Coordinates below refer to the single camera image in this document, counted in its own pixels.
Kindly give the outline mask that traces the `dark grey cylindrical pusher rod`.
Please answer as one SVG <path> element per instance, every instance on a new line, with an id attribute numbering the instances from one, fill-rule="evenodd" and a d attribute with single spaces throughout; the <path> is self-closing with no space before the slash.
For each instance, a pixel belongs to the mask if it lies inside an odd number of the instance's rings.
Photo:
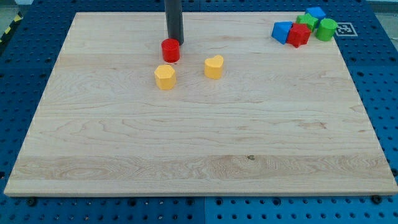
<path id="1" fill-rule="evenodd" d="M 182 1 L 165 0 L 164 7 L 168 37 L 182 45 L 184 43 Z"/>

